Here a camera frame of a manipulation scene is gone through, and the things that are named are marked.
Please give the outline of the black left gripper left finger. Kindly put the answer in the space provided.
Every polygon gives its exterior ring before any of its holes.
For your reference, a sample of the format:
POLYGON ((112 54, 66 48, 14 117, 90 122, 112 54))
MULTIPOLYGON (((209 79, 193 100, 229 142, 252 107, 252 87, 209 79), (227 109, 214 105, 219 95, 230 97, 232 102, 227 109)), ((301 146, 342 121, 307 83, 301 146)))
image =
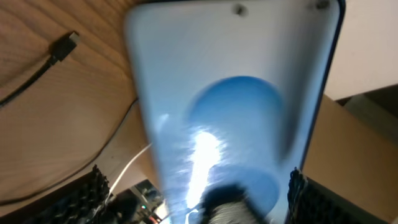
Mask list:
POLYGON ((21 224, 98 224, 109 194, 109 181, 94 166, 86 175, 28 204, 21 224))

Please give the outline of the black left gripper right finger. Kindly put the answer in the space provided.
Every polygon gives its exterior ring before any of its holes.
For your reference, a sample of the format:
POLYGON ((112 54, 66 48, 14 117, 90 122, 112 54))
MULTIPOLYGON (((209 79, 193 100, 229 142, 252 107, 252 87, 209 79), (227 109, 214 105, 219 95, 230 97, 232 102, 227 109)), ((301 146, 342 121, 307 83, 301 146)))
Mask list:
POLYGON ((290 173, 287 200, 288 224, 386 224, 298 169, 290 173))

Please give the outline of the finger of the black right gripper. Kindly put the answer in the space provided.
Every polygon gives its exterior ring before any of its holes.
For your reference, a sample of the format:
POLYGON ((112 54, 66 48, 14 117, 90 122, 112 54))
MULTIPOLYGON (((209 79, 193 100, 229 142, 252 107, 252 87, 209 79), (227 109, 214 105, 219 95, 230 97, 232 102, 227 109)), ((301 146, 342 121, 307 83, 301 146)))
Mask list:
POLYGON ((200 224, 263 224, 264 216, 236 184, 209 190, 201 203, 200 224))

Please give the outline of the blue Galaxy smartphone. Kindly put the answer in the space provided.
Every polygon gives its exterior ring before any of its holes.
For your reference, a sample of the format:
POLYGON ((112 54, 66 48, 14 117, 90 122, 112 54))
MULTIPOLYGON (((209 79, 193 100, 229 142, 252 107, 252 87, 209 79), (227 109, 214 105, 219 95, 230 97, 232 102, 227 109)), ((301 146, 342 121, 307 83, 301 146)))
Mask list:
POLYGON ((239 187, 285 222, 345 15, 344 1, 150 1, 124 35, 172 223, 239 187))

